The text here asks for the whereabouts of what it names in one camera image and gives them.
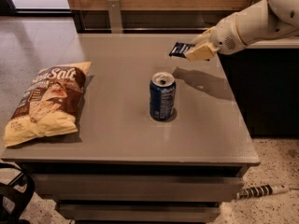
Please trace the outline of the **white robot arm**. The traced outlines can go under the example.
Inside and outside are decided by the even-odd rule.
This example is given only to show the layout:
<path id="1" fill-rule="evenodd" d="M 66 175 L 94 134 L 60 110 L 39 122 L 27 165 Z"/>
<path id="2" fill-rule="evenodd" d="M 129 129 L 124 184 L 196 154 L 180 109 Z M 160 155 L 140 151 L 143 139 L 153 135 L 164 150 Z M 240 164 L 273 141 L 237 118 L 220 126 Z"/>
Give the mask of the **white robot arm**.
<path id="1" fill-rule="evenodd" d="M 192 40 L 184 53 L 189 61 L 231 55 L 262 40 L 275 40 L 299 31 L 299 0 L 261 0 L 220 20 Z"/>

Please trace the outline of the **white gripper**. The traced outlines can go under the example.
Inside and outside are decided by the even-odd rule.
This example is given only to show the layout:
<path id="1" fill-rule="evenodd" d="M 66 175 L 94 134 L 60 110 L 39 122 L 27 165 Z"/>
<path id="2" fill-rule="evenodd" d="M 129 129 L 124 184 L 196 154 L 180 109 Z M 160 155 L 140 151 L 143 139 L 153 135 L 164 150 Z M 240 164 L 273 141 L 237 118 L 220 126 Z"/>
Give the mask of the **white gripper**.
<path id="1" fill-rule="evenodd" d="M 192 44 L 196 46 L 186 51 L 185 57 L 191 62 L 206 61 L 212 59 L 217 52 L 231 55 L 245 49 L 247 45 L 238 31 L 239 16 L 240 12 L 235 12 L 197 35 L 192 40 Z"/>

